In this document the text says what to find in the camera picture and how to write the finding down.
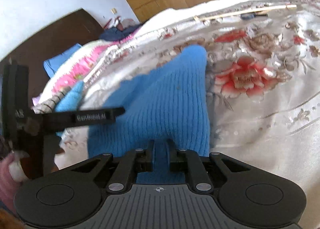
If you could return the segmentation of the white gloved left hand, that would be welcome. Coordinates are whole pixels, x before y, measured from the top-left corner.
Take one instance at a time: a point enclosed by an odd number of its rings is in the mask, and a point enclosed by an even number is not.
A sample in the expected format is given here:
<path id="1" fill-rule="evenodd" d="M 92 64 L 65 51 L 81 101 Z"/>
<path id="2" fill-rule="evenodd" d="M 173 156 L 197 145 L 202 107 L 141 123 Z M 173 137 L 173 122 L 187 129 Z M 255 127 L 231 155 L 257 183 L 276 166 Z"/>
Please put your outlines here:
<path id="1" fill-rule="evenodd" d="M 18 151 L 9 153 L 1 160 L 1 205 L 12 213 L 16 213 L 14 196 L 22 183 L 28 180 L 21 165 L 21 160 L 27 157 L 27 153 Z"/>

